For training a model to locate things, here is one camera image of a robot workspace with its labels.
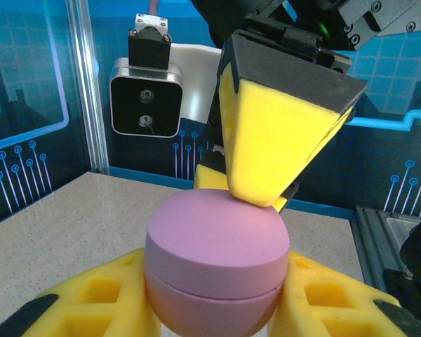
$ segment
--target pink foam object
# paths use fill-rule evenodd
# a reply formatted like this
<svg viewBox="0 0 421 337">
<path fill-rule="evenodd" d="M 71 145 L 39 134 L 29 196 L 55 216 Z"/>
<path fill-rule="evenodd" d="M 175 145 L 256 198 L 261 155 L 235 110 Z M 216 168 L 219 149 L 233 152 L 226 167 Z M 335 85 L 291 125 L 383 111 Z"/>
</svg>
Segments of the pink foam object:
<svg viewBox="0 0 421 337">
<path fill-rule="evenodd" d="M 250 336 L 274 311 L 289 246 L 273 207 L 224 190 L 175 193 L 149 222 L 148 299 L 181 336 Z"/>
<path fill-rule="evenodd" d="M 213 300 L 182 291 L 145 273 L 156 316 L 182 337 L 252 336 L 269 321 L 281 287 L 245 300 Z"/>
</svg>

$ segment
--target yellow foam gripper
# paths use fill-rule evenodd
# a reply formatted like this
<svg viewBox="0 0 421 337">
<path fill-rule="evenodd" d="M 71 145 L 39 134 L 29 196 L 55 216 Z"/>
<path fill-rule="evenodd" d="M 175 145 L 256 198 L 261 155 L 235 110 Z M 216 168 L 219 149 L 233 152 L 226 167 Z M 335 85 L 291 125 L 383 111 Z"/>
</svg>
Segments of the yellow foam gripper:
<svg viewBox="0 0 421 337">
<path fill-rule="evenodd" d="M 149 306 L 143 249 L 93 268 L 39 297 L 59 295 L 24 337 L 159 337 L 161 322 Z M 269 337 L 405 337 L 375 306 L 399 306 L 388 294 L 289 253 L 288 274 Z"/>
<path fill-rule="evenodd" d="M 149 306 L 143 249 L 84 272 L 40 297 L 59 298 L 23 337 L 157 337 L 161 322 Z"/>
<path fill-rule="evenodd" d="M 340 114 L 246 79 L 234 90 L 231 64 L 218 89 L 228 187 L 270 206 L 340 130 Z"/>
<path fill-rule="evenodd" d="M 213 188 L 217 190 L 229 190 L 227 176 L 210 167 L 198 164 L 195 171 L 194 188 Z M 278 212 L 287 204 L 285 197 L 279 196 L 272 204 Z"/>
<path fill-rule="evenodd" d="M 295 252 L 269 337 L 406 337 L 374 304 L 397 299 Z"/>
</svg>

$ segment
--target metal frame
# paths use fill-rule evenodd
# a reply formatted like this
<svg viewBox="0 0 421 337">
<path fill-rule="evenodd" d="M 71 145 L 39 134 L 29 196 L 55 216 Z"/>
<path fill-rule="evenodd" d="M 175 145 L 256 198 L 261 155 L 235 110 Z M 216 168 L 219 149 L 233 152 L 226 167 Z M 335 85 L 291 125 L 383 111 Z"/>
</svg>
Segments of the metal frame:
<svg viewBox="0 0 421 337">
<path fill-rule="evenodd" d="M 88 2 L 87 0 L 65 0 L 65 2 L 92 171 L 109 174 L 100 87 L 97 74 L 93 71 L 95 50 Z"/>
<path fill-rule="evenodd" d="M 384 269 L 409 272 L 399 251 L 410 229 L 419 223 L 421 218 L 416 216 L 356 207 L 351 229 L 367 285 L 387 292 Z"/>
</svg>

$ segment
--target speckled table surface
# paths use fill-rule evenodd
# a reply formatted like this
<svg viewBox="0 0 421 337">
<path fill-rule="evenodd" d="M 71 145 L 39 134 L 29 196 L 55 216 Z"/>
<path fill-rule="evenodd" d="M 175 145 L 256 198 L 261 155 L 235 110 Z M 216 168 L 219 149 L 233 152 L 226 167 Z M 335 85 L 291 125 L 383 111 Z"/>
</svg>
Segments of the speckled table surface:
<svg viewBox="0 0 421 337">
<path fill-rule="evenodd" d="M 86 173 L 0 223 L 0 323 L 44 289 L 143 247 L 149 217 L 174 192 Z M 281 215 L 293 250 L 363 280 L 347 220 Z"/>
</svg>

